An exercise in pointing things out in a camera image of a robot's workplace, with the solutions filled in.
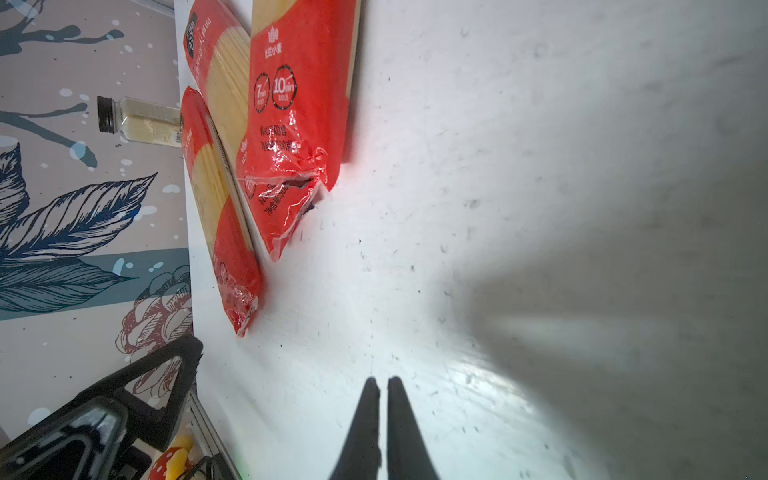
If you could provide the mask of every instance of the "white tabletop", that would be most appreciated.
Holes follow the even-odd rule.
[[[200,399],[243,478],[326,478],[367,376],[386,457],[394,375],[443,479],[756,476],[764,18],[363,2],[349,163],[244,339],[187,182]]]

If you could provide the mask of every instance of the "pasta package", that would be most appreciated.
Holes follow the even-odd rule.
[[[331,190],[346,134],[359,0],[254,0],[249,117],[237,176],[318,178]]]
[[[230,166],[248,125],[249,37],[220,0],[196,0],[184,32],[184,51],[218,128]],[[301,214],[311,208],[316,181],[258,184],[238,177],[259,234],[277,261]]]
[[[224,312],[243,336],[259,306],[261,272],[227,155],[203,97],[192,88],[181,100],[181,148]]]

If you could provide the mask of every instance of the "plastic bottle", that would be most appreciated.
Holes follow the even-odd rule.
[[[181,147],[181,110],[125,97],[120,101],[98,97],[98,129],[122,134],[126,140]]]

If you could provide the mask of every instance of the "dark blue leaf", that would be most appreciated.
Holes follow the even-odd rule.
[[[27,185],[22,177],[22,146],[0,154],[0,227],[16,220],[29,205]]]
[[[79,257],[111,242],[133,221],[155,175],[88,185],[16,220],[0,232],[0,266]]]
[[[0,310],[54,312],[130,279],[74,258],[0,268]]]

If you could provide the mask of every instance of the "wallpaper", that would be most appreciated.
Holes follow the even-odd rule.
[[[174,21],[123,0],[0,4],[0,425],[10,438],[192,330],[184,164],[98,130],[178,106]],[[128,386],[151,404],[169,362]]]

